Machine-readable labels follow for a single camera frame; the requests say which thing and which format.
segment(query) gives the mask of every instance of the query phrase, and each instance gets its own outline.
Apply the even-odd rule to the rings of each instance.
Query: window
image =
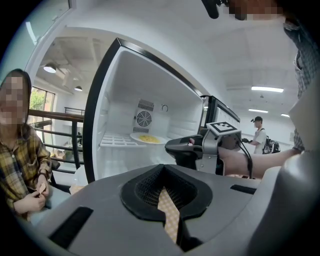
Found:
[[[41,110],[52,112],[54,107],[55,94],[46,90],[42,90],[37,87],[32,87],[30,96],[31,110]],[[51,119],[39,116],[29,115],[27,123],[35,128],[44,129],[47,131],[52,130]],[[53,144],[53,136],[50,133],[45,133],[42,131],[36,131],[40,139],[45,144]],[[47,150],[53,152],[53,148],[47,147]]]

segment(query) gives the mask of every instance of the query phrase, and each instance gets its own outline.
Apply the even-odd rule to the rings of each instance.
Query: plate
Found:
[[[152,137],[155,137],[156,139],[158,139],[160,142],[159,143],[155,143],[155,142],[146,142],[146,141],[143,141],[141,140],[139,137],[142,136],[142,135],[146,135],[146,136],[152,136]],[[142,142],[142,143],[145,143],[145,144],[151,144],[151,145],[164,145],[168,142],[167,139],[165,139],[164,137],[160,137],[160,136],[156,136],[156,135],[153,135],[153,134],[149,134],[149,133],[144,133],[144,132],[133,132],[130,134],[130,137],[132,139],[134,139],[135,141],[137,142]]]

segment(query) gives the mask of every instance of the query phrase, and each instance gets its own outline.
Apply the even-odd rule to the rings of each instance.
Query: fan grille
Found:
[[[152,121],[151,115],[147,111],[141,111],[136,117],[136,122],[142,127],[147,127],[148,125],[151,124],[151,121]]]

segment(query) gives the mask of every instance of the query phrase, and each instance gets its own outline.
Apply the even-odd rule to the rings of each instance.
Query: black slot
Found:
[[[250,195],[253,195],[257,190],[256,188],[247,187],[247,186],[240,186],[240,185],[233,185],[232,187],[230,187],[230,189],[235,190],[235,191],[239,191],[239,192],[243,192],[246,194],[250,194]]]
[[[67,249],[94,210],[80,206],[49,237],[54,243]]]

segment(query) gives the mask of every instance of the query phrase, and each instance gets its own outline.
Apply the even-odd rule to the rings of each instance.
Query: person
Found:
[[[298,82],[298,99],[307,90],[311,81],[320,70],[320,52],[318,45],[311,34],[305,29],[295,16],[290,13],[279,0],[231,0],[230,4],[237,10],[258,16],[274,14],[285,17],[284,32],[295,43],[298,51],[294,59],[294,68]],[[297,132],[294,131],[294,147],[292,149],[274,154],[252,155],[253,177],[261,179],[269,168],[282,166],[285,161],[305,150],[303,142]],[[247,159],[244,154],[225,148],[219,148],[220,159],[224,162],[226,175],[248,175]]]
[[[50,153],[26,124],[31,90],[30,77],[21,69],[11,71],[0,87],[0,186],[11,211],[36,225],[70,194],[48,184]]]
[[[253,140],[250,142],[251,145],[255,146],[254,154],[262,155],[263,149],[266,145],[267,134],[266,130],[262,127],[262,117],[257,116],[252,122],[254,122],[254,127],[257,128],[254,133]]]

